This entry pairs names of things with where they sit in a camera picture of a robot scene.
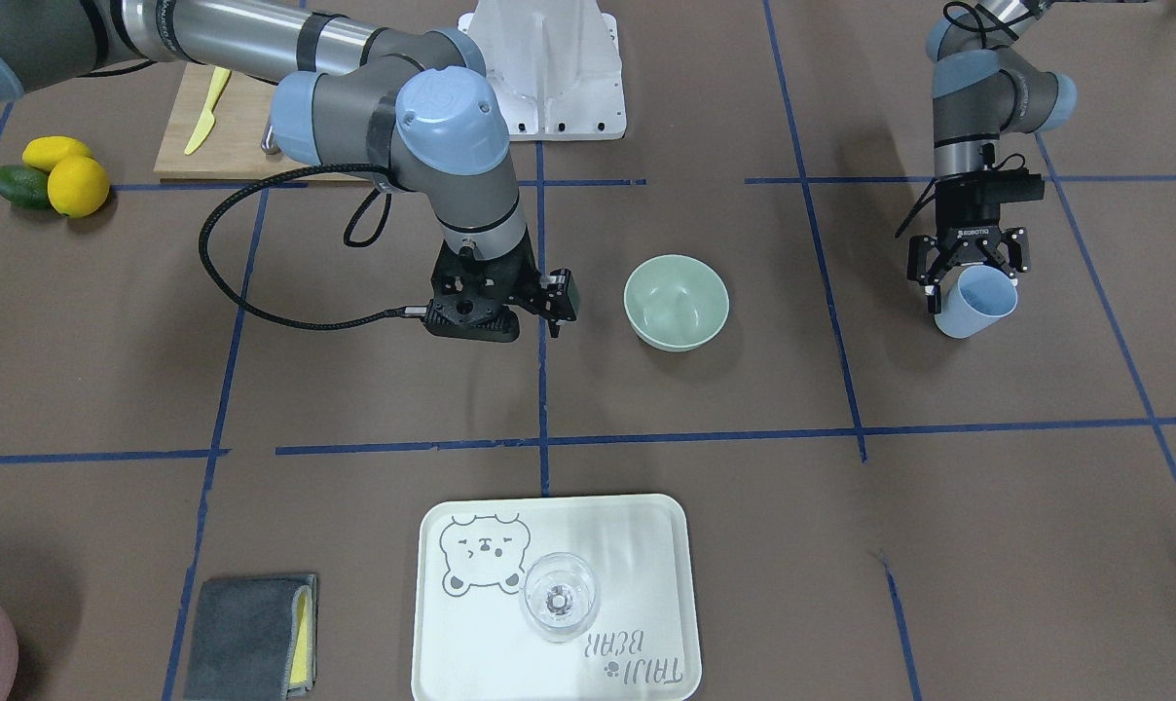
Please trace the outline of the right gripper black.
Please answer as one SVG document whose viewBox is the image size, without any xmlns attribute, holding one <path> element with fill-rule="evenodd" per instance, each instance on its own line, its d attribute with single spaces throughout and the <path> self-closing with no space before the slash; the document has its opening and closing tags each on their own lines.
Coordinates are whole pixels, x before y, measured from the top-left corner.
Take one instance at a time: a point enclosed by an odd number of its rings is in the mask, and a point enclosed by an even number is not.
<svg viewBox="0 0 1176 701">
<path fill-rule="evenodd" d="M 514 306 L 526 308 L 534 293 L 535 314 L 544 320 L 549 338 L 579 320 L 579 291 L 570 268 L 539 275 L 529 239 L 503 256 L 481 261 L 467 249 L 441 243 L 430 283 L 433 296 L 423 327 L 437 338 L 512 343 L 521 333 Z"/>
</svg>

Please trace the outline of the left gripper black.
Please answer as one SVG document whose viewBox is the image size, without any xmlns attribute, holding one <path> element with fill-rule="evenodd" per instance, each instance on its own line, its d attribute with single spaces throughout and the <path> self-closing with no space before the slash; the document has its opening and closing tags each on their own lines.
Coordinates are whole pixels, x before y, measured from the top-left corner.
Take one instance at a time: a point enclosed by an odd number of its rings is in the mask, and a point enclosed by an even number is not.
<svg viewBox="0 0 1176 701">
<path fill-rule="evenodd" d="M 907 276 L 923 279 L 928 314 L 942 314 L 942 283 L 953 268 L 998 268 L 1013 285 L 1029 271 L 1027 228 L 1003 228 L 998 222 L 1005 203 L 976 203 L 976 174 L 934 178 L 908 214 L 913 221 L 927 203 L 935 206 L 934 233 L 913 236 L 907 253 Z"/>
</svg>

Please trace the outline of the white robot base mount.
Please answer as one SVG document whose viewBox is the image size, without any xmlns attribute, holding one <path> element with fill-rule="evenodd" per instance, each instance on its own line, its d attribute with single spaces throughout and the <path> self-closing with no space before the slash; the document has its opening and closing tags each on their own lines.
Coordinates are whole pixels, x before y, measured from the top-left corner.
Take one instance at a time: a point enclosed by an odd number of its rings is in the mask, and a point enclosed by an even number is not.
<svg viewBox="0 0 1176 701">
<path fill-rule="evenodd" d="M 597 1 L 477 1 L 457 28 L 482 52 L 513 142 L 627 133 L 619 22 Z"/>
</svg>

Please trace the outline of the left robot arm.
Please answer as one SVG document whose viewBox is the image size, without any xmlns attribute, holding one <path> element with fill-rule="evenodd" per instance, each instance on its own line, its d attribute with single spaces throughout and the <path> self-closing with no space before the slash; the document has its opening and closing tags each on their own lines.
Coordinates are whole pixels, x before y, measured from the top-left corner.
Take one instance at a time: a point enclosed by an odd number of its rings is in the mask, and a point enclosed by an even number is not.
<svg viewBox="0 0 1176 701">
<path fill-rule="evenodd" d="M 1028 231 L 1003 227 L 1001 216 L 1005 203 L 1042 200 L 1044 179 L 1025 163 L 1007 167 L 998 141 L 1058 129 L 1077 106 L 1070 76 L 1041 71 L 1015 47 L 1049 9 L 1047 1 L 948 1 L 927 36 L 935 173 L 908 218 L 933 205 L 935 227 L 909 240 L 906 276 L 930 314 L 942 311 L 942 283 L 956 268 L 984 266 L 1015 282 L 1033 266 Z"/>
</svg>

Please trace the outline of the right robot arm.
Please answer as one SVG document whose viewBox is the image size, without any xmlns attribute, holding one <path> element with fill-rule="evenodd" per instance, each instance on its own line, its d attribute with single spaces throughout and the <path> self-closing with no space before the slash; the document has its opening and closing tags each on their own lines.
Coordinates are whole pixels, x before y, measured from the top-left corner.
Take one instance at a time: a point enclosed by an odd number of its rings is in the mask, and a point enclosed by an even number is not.
<svg viewBox="0 0 1176 701">
<path fill-rule="evenodd" d="M 544 274 L 512 163 L 512 145 L 483 55 L 457 28 L 409 34 L 270 1 L 0 1 L 0 104 L 149 59 L 228 68 L 274 86 L 270 125 L 293 171 L 236 191 L 205 218 L 198 254 L 242 311 L 293 319 L 243 301 L 211 262 L 211 234 L 245 196 L 294 179 L 341 173 L 375 196 L 425 194 L 442 240 L 423 305 L 389 308 L 340 329 L 414 318 L 437 338 L 509 343 L 517 311 L 557 336 L 576 321 L 572 271 Z"/>
</svg>

